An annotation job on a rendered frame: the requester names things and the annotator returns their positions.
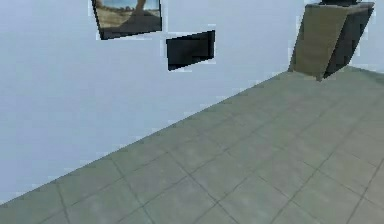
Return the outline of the framed landscape picture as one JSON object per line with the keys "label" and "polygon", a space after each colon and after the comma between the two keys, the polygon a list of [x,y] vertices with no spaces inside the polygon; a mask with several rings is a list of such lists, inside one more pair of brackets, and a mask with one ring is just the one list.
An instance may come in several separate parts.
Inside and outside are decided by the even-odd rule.
{"label": "framed landscape picture", "polygon": [[161,0],[91,0],[101,40],[162,30]]}

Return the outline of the olive green cabinet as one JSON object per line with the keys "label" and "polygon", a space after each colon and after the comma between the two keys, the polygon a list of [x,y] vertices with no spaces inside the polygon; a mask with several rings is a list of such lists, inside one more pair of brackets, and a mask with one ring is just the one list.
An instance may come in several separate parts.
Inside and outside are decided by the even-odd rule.
{"label": "olive green cabinet", "polygon": [[375,3],[319,3],[305,6],[288,70],[322,81],[350,63]]}

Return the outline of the black object on cabinet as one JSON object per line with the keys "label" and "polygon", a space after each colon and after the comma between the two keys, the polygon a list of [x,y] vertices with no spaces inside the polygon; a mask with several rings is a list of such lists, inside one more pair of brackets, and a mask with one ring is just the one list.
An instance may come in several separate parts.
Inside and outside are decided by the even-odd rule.
{"label": "black object on cabinet", "polygon": [[319,5],[336,5],[342,7],[349,7],[351,5],[356,5],[362,0],[321,0]]}

